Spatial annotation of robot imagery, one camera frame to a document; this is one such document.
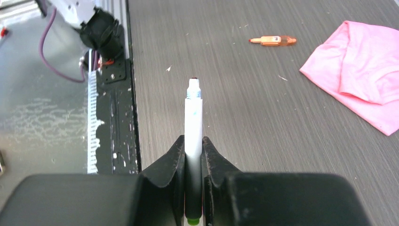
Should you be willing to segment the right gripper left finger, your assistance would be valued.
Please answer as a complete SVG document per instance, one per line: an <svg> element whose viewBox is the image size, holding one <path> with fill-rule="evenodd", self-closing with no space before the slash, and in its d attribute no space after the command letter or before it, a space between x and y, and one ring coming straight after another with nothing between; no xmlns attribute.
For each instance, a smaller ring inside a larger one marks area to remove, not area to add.
<svg viewBox="0 0 399 226"><path fill-rule="evenodd" d="M144 169L138 206L140 226L181 226L184 216L184 136Z"/></svg>

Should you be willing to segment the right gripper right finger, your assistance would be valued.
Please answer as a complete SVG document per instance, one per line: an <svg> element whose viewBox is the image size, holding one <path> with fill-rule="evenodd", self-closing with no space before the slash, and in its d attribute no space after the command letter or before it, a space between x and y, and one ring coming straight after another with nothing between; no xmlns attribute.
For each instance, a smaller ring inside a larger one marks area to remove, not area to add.
<svg viewBox="0 0 399 226"><path fill-rule="evenodd" d="M240 170L217 151L209 137L202 139L201 170L203 225L232 226L234 213L226 176Z"/></svg>

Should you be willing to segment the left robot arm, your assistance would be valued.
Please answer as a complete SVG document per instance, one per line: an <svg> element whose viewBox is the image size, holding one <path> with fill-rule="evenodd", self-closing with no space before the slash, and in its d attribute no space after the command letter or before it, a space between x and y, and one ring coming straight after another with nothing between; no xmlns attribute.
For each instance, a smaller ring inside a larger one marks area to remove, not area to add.
<svg viewBox="0 0 399 226"><path fill-rule="evenodd" d="M43 55L44 41L56 14L59 13L80 36L83 44L97 51L105 59L128 58L125 27L115 15L94 0L36 0L41 15L48 15L48 8L54 10L39 42L39 53Z"/></svg>

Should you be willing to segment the white marker pen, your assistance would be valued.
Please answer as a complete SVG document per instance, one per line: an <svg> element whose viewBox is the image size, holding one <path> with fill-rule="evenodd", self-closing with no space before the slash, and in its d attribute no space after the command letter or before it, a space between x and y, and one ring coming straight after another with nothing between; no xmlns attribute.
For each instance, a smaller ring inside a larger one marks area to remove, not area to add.
<svg viewBox="0 0 399 226"><path fill-rule="evenodd" d="M202 106L199 79L191 78L184 103L185 216L191 226L202 216Z"/></svg>

